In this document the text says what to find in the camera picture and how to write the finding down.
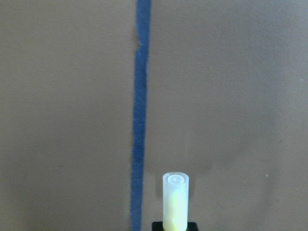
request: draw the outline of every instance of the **yellow object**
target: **yellow object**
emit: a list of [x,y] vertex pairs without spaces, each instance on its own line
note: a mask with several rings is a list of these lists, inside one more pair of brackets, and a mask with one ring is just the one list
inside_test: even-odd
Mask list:
[[165,231],[186,231],[188,187],[189,177],[185,173],[169,172],[163,176],[163,226]]

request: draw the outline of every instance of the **black base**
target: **black base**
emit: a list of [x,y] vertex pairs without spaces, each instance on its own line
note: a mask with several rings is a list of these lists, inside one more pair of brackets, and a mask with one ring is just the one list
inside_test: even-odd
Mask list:
[[[155,221],[152,223],[152,231],[164,231],[163,222]],[[199,231],[197,223],[195,222],[188,222],[187,224],[187,231]]]

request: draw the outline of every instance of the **painter's tape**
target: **painter's tape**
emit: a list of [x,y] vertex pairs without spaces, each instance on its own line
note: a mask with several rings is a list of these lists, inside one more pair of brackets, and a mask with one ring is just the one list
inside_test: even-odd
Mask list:
[[141,231],[150,10],[151,0],[137,0],[136,25],[139,47],[135,57],[135,95],[133,112],[134,143],[132,149],[132,174],[130,186],[130,218],[132,231]]

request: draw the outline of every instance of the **white cylinder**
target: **white cylinder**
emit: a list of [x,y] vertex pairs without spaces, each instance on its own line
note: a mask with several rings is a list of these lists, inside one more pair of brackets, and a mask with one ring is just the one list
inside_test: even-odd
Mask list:
[[163,226],[165,231],[186,231],[189,177],[182,172],[163,175]]

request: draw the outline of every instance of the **cardboard background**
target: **cardboard background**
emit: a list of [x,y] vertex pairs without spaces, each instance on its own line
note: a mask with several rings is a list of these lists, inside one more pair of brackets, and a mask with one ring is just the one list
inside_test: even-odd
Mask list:
[[130,230],[135,2],[1,1],[0,230]]
[[201,231],[306,230],[308,4],[152,2],[143,230],[168,171]]

